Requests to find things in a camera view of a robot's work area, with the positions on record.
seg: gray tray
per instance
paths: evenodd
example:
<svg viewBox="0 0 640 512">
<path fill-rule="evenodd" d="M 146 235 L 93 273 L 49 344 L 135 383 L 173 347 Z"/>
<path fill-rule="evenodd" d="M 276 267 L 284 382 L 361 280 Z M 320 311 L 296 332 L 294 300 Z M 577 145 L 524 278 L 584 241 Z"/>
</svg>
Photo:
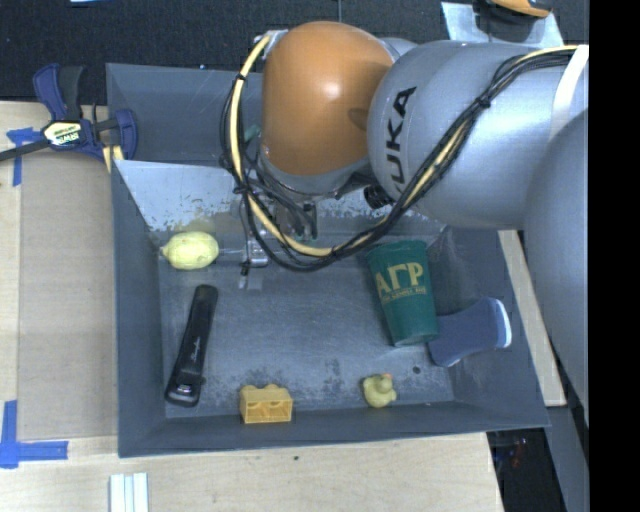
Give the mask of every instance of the gray tray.
<svg viewBox="0 0 640 512">
<path fill-rule="evenodd" d="M 384 240 L 410 236 L 429 244 L 439 315 L 459 311 L 482 296 L 500 299 L 509 314 L 509 348 L 469 356 L 448 369 L 435 366 L 425 346 L 391 346 L 362 255 L 310 274 L 270 264 L 253 269 L 248 289 L 240 289 L 244 238 L 237 198 L 230 177 L 215 166 L 215 143 L 208 153 L 205 149 L 207 141 L 217 140 L 211 117 L 233 74 L 143 66 L 111 66 L 108 72 L 110 107 L 132 108 L 141 141 L 147 141 L 139 154 L 146 161 L 116 162 L 112 171 L 120 456 L 548 424 L 496 232 L 454 230 L 410 215 Z M 254 80 L 259 83 L 259 76 Z M 259 96 L 254 91 L 251 97 Z M 180 114 L 176 104 L 186 110 Z M 245 112 L 259 119 L 258 107 L 249 103 Z M 208 124 L 188 115 L 207 109 Z M 201 123 L 206 132 L 206 137 L 198 135 L 202 147 L 196 144 L 184 152 L 175 139 L 151 137 L 163 123 L 174 137 Z M 153 159 L 154 154 L 162 157 Z M 324 242 L 344 239 L 375 222 L 363 205 L 358 191 L 342 202 L 323 202 Z M 177 271 L 158 248 L 174 232 L 192 228 L 214 232 L 221 255 L 206 269 Z M 202 283 L 216 286 L 220 298 L 202 397 L 195 408 L 185 409 L 165 402 L 163 393 L 193 291 Z M 399 398 L 391 407 L 374 410 L 359 386 L 362 378 L 378 372 L 393 374 Z M 292 421 L 243 424 L 239 389 L 270 382 L 291 393 Z"/>
</svg>

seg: dark floor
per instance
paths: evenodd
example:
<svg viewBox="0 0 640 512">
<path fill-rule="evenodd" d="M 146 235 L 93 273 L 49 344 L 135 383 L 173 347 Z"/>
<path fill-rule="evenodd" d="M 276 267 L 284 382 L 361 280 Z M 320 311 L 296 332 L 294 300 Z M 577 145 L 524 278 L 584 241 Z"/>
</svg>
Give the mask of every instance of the dark floor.
<svg viewBox="0 0 640 512">
<path fill-rule="evenodd" d="M 555 5 L 565 42 L 588 42 L 589 0 Z M 86 66 L 81 103 L 106 104 L 107 62 L 236 70 L 255 35 L 339 16 L 379 36 L 448 38 L 436 0 L 0 0 L 0 99 L 34 100 L 33 73 L 58 62 Z M 566 510 L 543 430 L 488 436 L 507 512 Z"/>
</svg>

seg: tabletop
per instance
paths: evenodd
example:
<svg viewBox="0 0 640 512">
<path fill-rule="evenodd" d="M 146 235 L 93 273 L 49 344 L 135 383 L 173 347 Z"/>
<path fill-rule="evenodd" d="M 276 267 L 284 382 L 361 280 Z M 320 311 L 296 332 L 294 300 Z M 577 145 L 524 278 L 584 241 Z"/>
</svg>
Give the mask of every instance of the tabletop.
<svg viewBox="0 0 640 512">
<path fill-rule="evenodd" d="M 42 105 L 0 102 L 0 150 L 8 130 L 47 121 Z M 23 159 L 20 185 L 13 173 L 0 164 L 0 401 L 18 400 L 19 439 L 69 447 L 68 460 L 0 470 L 0 510 L 107 510 L 109 477 L 140 472 L 153 511 L 503 510 L 484 433 L 119 459 L 106 167 L 44 150 Z M 500 240 L 545 403 L 564 405 L 517 233 Z M 70 281 L 65 264 L 90 277 Z M 71 348 L 70 329 L 82 340 Z"/>
</svg>

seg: small yellow duck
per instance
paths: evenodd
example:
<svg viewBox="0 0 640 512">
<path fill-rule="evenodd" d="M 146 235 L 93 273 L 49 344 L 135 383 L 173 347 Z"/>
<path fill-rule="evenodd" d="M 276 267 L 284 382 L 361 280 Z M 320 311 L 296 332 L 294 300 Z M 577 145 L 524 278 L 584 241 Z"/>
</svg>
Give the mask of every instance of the small yellow duck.
<svg viewBox="0 0 640 512">
<path fill-rule="evenodd" d="M 364 399 L 371 407 L 385 407 L 398 398 L 393 389 L 392 379 L 390 373 L 382 373 L 372 375 L 362 381 Z"/>
</svg>

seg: green plastic cup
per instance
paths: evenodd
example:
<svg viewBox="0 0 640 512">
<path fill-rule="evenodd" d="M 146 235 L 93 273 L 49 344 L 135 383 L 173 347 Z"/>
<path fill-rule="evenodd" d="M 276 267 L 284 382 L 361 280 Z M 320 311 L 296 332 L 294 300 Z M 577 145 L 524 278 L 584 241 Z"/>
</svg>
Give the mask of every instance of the green plastic cup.
<svg viewBox="0 0 640 512">
<path fill-rule="evenodd" d="M 427 244 L 402 240 L 366 254 L 393 345 L 428 343 L 438 337 L 438 319 L 427 264 Z"/>
</svg>

